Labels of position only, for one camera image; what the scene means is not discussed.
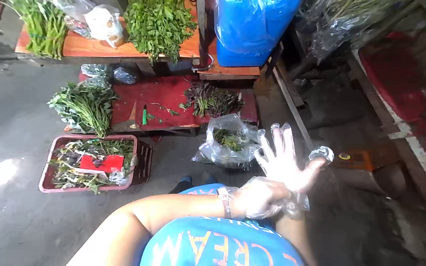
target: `blue container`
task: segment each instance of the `blue container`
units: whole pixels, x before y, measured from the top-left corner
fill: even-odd
[[[223,67],[263,65],[299,4],[300,0],[219,0],[218,63]]]

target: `hand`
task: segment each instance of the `hand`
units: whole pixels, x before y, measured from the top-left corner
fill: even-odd
[[[273,124],[271,129],[275,154],[266,137],[261,136],[259,141],[264,151],[264,156],[261,156],[259,150],[257,150],[254,153],[257,162],[269,180],[283,182],[292,192],[307,191],[315,181],[320,167],[325,164],[326,160],[313,160],[303,171],[300,171],[297,167],[290,126],[286,123],[282,128],[279,128],[279,124]]]
[[[231,217],[263,219],[278,213],[282,200],[289,199],[291,192],[284,183],[253,177],[241,188],[225,187],[231,205]]]

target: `blue t-shirt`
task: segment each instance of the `blue t-shirt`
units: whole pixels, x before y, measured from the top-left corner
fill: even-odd
[[[180,194],[216,194],[222,184],[193,187]],[[183,217],[162,227],[147,243],[141,266],[293,265],[304,263],[280,234],[255,221]]]

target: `plastic basket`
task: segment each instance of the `plastic basket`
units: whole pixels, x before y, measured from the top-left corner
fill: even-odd
[[[50,148],[50,153],[47,158],[47,162],[52,159],[56,159],[54,151],[68,142],[76,140],[90,140],[98,139],[92,135],[80,135],[80,134],[68,134],[59,136],[52,142],[52,147]],[[147,182],[151,175],[151,163],[152,163],[152,146],[144,142],[140,142],[133,135],[109,135],[103,138],[104,140],[128,140],[133,141],[133,158],[134,166],[132,166],[130,174],[128,176],[127,183],[125,185],[102,185],[98,190],[122,190],[128,188],[132,184],[141,184]],[[52,184],[53,176],[56,172],[56,167],[50,165],[49,163],[45,164],[44,172],[39,182],[39,190],[44,193],[54,193],[54,192],[75,192],[75,191],[91,191],[88,187],[72,187],[72,188],[56,188]]]

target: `herb bunch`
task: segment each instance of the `herb bunch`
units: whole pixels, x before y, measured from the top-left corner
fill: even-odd
[[[12,8],[27,25],[30,42],[27,51],[58,60],[62,59],[67,27],[65,13],[51,2],[43,0],[10,0]]]
[[[69,83],[48,102],[62,116],[62,121],[85,133],[95,130],[97,136],[106,135],[111,120],[111,108],[116,94],[110,88]]]
[[[207,82],[192,84],[184,94],[187,101],[186,104],[181,104],[181,108],[193,105],[194,116],[204,117],[208,115],[211,118],[216,118],[239,112],[244,105],[244,101],[239,99],[237,93],[218,89]]]
[[[241,151],[249,143],[244,134],[226,129],[216,129],[213,137],[221,145],[227,146],[232,151]]]
[[[57,167],[57,172],[52,180],[56,188],[89,187],[95,194],[98,188],[104,184],[115,185],[99,174],[80,173],[73,168],[80,167],[81,157],[92,156],[94,164],[101,164],[107,155],[124,156],[123,168],[124,176],[131,172],[131,160],[133,158],[132,141],[108,141],[108,140],[87,140],[69,142],[62,148],[55,151],[57,159],[49,163]]]
[[[128,41],[151,62],[164,54],[176,63],[180,45],[196,29],[189,11],[183,0],[130,0],[123,15]]]

